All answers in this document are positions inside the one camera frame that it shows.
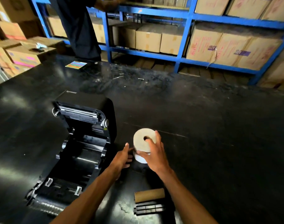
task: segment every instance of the cardboard tube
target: cardboard tube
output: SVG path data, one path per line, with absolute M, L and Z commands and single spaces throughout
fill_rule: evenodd
M 135 202 L 136 203 L 149 201 L 149 200 L 157 200 L 157 199 L 162 199 L 162 198 L 165 198 L 165 191 L 163 188 L 135 192 Z

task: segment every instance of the blue shelf beam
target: blue shelf beam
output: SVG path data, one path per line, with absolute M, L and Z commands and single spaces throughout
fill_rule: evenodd
M 47 37 L 51 37 L 51 32 L 49 27 L 47 26 L 46 22 L 46 9 L 44 4 L 50 4 L 49 0 L 32 0 L 34 8 L 38 14 L 38 17 L 41 21 L 43 26 L 44 32 Z M 101 17 L 103 19 L 104 25 L 104 32 L 105 32 L 105 40 L 106 44 L 100 44 L 101 50 L 105 50 L 108 53 L 108 61 L 111 62 L 112 56 L 111 52 L 121 52 L 141 57 L 147 58 L 155 58 L 161 59 L 166 61 L 173 61 L 175 62 L 174 72 L 178 72 L 180 64 L 194 64 L 200 65 L 205 67 L 212 67 L 218 68 L 223 70 L 230 70 L 236 72 L 242 72 L 247 74 L 254 75 L 252 79 L 249 81 L 249 85 L 255 85 L 259 79 L 263 76 L 264 72 L 269 68 L 272 62 L 276 59 L 276 57 L 280 54 L 280 52 L 284 49 L 284 38 L 281 46 L 274 52 L 274 54 L 269 58 L 269 60 L 265 63 L 265 65 L 259 70 L 250 70 L 245 68 L 239 67 L 232 67 L 232 66 L 225 66 L 220 64 L 210 64 L 208 62 L 202 61 L 193 61 L 188 60 L 183 57 L 183 51 L 185 48 L 185 44 L 187 43 L 187 39 L 189 38 L 190 27 L 193 21 L 207 21 L 207 22 L 215 22 L 215 23 L 226 23 L 226 24 L 235 24 L 235 25 L 242 25 L 242 26 L 254 26 L 254 27 L 263 27 L 263 28 L 270 28 L 270 29 L 277 29 L 277 30 L 284 30 L 284 22 L 277 22 L 277 21 L 267 21 L 267 20 L 260 20 L 260 19 L 245 19 L 245 18 L 238 18 L 238 17 L 231 17 L 231 16 L 215 16 L 215 15 L 207 15 L 207 14 L 199 14 L 195 13 L 197 0 L 188 0 L 187 7 L 189 9 L 169 9 L 164 7 L 144 7 L 144 6 L 125 6 L 120 5 L 117 8 L 119 11 L 119 19 L 124 20 L 124 13 L 136 13 L 136 14 L 144 14 L 144 15 L 155 15 L 155 16 L 163 16 L 163 17 L 172 17 L 172 18 L 182 18 L 184 19 L 185 29 L 183 32 L 179 52 L 177 56 L 160 54 L 160 53 L 152 53 L 146 51 L 138 51 L 132 49 L 124 49 L 124 48 L 117 48 L 117 47 L 110 47 L 109 44 L 109 28 L 108 28 L 108 14 L 105 12 L 98 11 L 95 8 L 87 8 L 89 13 L 96 13 L 97 17 Z M 63 39 L 66 44 L 69 44 L 67 39 Z

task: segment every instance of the purple label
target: purple label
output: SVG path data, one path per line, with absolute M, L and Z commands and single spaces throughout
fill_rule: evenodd
M 237 49 L 234 54 L 235 54 L 235 55 L 239 55 L 239 56 L 249 56 L 250 53 L 251 53 L 251 52 L 249 52 L 249 51 Z
M 214 51 L 216 49 L 216 46 L 209 46 L 208 50 Z

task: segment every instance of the open black printer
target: open black printer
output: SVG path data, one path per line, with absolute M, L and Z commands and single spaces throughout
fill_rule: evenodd
M 26 200 L 34 209 L 58 215 L 111 162 L 114 155 L 106 154 L 113 150 L 117 129 L 113 103 L 102 95 L 64 91 L 53 105 L 69 135 Z

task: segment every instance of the white paper roll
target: white paper roll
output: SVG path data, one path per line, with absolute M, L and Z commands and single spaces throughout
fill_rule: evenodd
M 138 130 L 134 134 L 134 147 L 137 151 L 150 153 L 149 144 L 144 140 L 144 137 L 151 138 L 156 143 L 155 131 L 149 128 Z M 146 160 L 134 152 L 135 159 L 140 163 L 147 163 Z

